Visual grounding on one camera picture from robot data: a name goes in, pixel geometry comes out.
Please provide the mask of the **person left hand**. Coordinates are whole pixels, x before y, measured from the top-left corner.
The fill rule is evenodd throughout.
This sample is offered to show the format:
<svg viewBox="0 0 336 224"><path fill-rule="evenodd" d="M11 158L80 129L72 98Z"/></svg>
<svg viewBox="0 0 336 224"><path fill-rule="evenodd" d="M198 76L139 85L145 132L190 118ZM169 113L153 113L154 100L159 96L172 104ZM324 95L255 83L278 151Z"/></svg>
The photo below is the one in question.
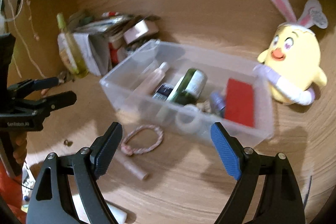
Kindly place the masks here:
<svg viewBox="0 0 336 224"><path fill-rule="evenodd" d="M27 156L27 133L14 132L11 134L11 142L14 146L13 157L18 164L23 164Z"/></svg>

